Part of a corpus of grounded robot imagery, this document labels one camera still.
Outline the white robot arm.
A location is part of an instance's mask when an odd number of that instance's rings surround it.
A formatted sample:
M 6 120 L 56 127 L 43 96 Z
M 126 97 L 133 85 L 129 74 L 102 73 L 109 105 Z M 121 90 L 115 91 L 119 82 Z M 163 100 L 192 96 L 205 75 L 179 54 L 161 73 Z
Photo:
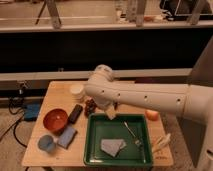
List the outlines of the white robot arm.
M 213 171 L 213 87 L 193 84 L 134 84 L 113 80 L 113 71 L 98 65 L 85 92 L 105 110 L 111 102 L 174 114 L 206 125 L 196 171 Z

